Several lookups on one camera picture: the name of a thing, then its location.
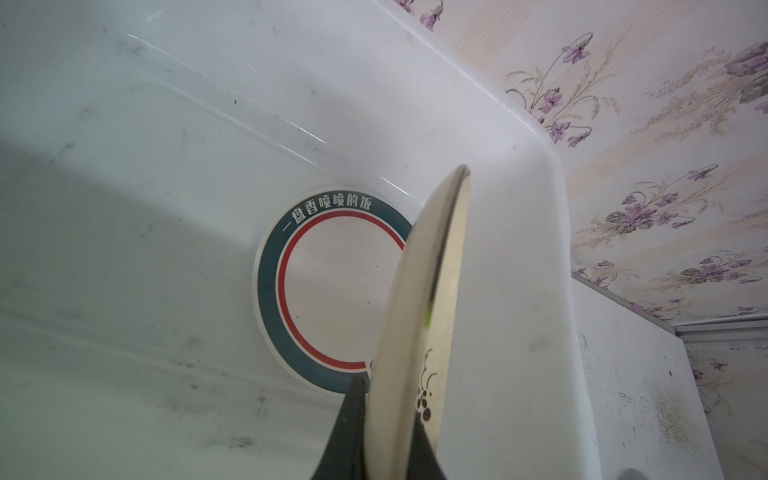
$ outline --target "wall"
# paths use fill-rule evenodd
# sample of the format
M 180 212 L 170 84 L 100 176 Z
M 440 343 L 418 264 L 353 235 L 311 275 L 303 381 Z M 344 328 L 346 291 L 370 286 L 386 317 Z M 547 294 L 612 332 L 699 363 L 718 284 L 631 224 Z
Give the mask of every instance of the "wall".
M 725 478 L 768 478 L 768 342 L 693 344 L 688 357 Z
M 722 479 L 683 342 L 573 280 L 604 480 Z

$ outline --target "sink basin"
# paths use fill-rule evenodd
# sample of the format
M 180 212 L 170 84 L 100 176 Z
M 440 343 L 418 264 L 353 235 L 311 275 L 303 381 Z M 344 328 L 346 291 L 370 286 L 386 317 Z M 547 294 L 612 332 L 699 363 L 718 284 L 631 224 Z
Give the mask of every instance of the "sink basin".
M 395 2 L 0 5 L 3 478 L 308 478 L 340 399 L 254 317 L 261 237 L 472 169 L 438 458 L 599 478 L 546 132 Z

